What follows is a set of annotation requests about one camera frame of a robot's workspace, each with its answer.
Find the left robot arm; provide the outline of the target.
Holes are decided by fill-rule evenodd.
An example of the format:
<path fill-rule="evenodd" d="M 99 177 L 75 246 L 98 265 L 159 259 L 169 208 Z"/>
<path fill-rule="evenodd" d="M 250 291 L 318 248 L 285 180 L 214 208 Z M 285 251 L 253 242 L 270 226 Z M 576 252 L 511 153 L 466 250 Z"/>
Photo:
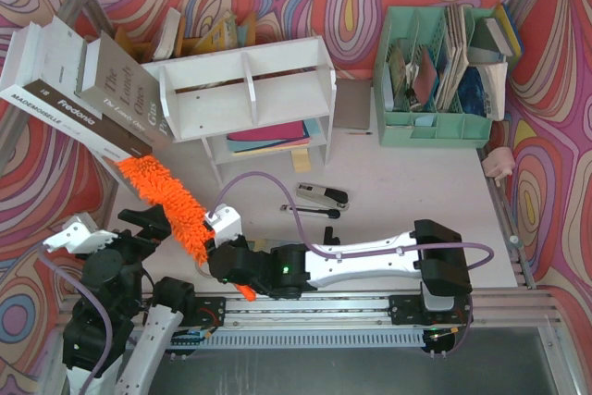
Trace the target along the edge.
<path fill-rule="evenodd" d="M 195 314 L 191 283 L 165 277 L 142 301 L 142 262 L 172 233 L 162 206 L 123 210 L 139 227 L 118 233 L 68 227 L 68 249 L 82 259 L 80 299 L 63 332 L 72 394 L 145 394 L 175 330 Z"/>

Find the orange microfiber duster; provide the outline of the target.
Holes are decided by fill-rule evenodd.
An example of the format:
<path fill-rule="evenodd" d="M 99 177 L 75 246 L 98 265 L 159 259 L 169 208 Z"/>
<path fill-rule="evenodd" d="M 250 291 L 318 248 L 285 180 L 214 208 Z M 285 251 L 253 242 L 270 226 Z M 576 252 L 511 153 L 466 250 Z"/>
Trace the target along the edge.
<path fill-rule="evenodd" d="M 161 205 L 172 235 L 197 262 L 206 264 L 214 251 L 215 232 L 207 211 L 153 155 L 117 162 L 119 172 L 150 205 Z"/>

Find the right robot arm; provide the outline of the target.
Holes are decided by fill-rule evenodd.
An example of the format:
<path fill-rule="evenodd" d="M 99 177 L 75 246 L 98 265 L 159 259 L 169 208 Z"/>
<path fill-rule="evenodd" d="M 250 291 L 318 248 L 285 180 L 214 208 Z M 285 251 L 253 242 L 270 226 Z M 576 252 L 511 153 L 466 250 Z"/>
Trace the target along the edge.
<path fill-rule="evenodd" d="M 359 244 L 287 244 L 256 252 L 244 236 L 209 252 L 210 274 L 223 284 L 245 286 L 273 299 L 298 299 L 343 281 L 403 277 L 419 280 L 428 294 L 452 298 L 472 292 L 459 233 L 430 219 L 414 230 Z"/>

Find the black clip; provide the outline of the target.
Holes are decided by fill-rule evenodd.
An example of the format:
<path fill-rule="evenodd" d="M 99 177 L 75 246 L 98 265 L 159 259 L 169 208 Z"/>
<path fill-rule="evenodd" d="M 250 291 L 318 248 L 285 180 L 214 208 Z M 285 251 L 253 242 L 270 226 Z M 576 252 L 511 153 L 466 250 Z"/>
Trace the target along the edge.
<path fill-rule="evenodd" d="M 334 229 L 331 226 L 325 227 L 323 244 L 331 246 L 340 245 L 340 239 L 334 235 Z"/>

